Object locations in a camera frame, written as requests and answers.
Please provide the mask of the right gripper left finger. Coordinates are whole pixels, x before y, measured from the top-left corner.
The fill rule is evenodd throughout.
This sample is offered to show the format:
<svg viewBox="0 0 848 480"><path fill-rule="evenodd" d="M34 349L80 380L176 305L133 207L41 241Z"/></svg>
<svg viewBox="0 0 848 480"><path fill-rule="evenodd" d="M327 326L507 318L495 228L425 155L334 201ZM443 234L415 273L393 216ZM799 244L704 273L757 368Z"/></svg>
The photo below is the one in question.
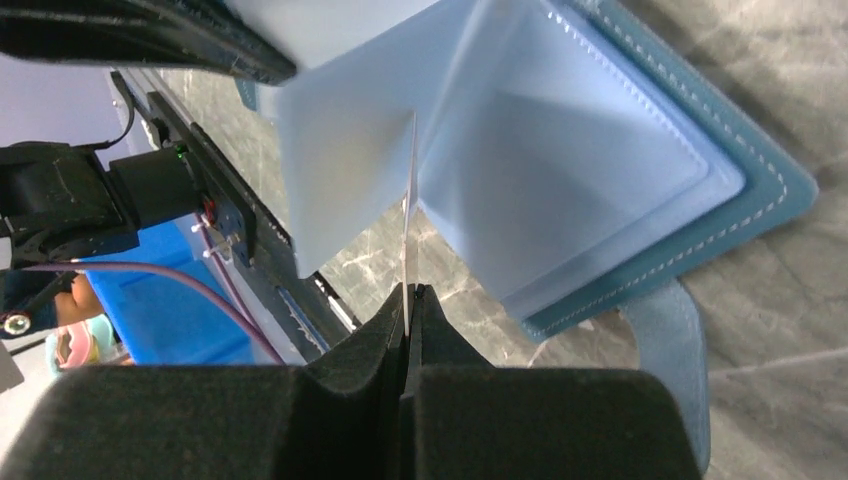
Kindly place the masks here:
<svg viewBox="0 0 848 480"><path fill-rule="evenodd" d="M401 287L304 366L92 366L62 375L5 479L381 479Z"/></svg>

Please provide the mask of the single gold credit card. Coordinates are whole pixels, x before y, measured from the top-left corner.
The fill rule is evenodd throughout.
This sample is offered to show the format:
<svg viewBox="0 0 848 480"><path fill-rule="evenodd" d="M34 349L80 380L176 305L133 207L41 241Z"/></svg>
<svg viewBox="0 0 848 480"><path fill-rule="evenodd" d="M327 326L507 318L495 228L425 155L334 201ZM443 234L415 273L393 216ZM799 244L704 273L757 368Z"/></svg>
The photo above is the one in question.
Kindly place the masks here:
<svg viewBox="0 0 848 480"><path fill-rule="evenodd" d="M411 146L410 165L406 194L403 201L404 222L402 232L402 281L403 311L404 311L404 336L410 337L411 318L415 284L417 280L417 255L418 246L413 233L414 217L418 207L418 116L415 111L411 117Z"/></svg>

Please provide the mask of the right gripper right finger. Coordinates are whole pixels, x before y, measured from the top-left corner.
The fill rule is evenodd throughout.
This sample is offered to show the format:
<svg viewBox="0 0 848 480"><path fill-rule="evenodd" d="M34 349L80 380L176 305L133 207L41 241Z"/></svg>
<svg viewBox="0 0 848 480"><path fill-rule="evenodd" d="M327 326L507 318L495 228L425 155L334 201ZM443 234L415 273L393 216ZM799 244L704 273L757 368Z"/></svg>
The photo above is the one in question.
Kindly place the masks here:
<svg viewBox="0 0 848 480"><path fill-rule="evenodd" d="M412 303L400 400L404 479L699 479L703 328L682 286L625 303L634 370L497 368L447 321L435 291Z"/></svg>

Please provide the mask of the blue leather card holder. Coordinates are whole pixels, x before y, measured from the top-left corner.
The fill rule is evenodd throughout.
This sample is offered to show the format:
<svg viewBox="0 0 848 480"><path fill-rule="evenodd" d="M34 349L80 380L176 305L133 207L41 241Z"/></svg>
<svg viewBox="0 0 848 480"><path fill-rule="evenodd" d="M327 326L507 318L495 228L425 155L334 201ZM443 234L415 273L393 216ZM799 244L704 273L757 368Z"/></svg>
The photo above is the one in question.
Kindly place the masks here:
<svg viewBox="0 0 848 480"><path fill-rule="evenodd" d="M807 211L813 178L616 1L232 1L298 63L277 130L301 277L398 201L544 340L617 307L710 458L678 277Z"/></svg>

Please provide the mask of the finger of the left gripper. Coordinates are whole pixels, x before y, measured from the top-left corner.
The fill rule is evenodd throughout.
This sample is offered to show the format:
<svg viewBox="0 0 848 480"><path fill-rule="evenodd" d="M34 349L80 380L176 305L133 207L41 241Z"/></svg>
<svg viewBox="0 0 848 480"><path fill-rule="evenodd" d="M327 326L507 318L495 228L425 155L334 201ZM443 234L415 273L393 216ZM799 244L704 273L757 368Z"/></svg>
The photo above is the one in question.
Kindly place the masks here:
<svg viewBox="0 0 848 480"><path fill-rule="evenodd" d="M27 61L200 69L278 85L292 58L222 1L4 1L1 51Z"/></svg>

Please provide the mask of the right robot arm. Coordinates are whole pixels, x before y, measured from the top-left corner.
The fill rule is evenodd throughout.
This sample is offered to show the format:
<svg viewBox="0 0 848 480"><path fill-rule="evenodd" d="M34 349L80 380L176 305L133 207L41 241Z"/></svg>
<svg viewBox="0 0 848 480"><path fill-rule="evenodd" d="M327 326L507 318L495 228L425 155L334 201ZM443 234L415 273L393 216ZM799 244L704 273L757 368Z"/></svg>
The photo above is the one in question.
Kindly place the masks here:
<svg viewBox="0 0 848 480"><path fill-rule="evenodd" d="M1 266L58 276L212 208L172 147L1 151ZM640 370L498 368L433 289L396 288L304 366L91 366L37 404L5 479L698 479L681 403Z"/></svg>

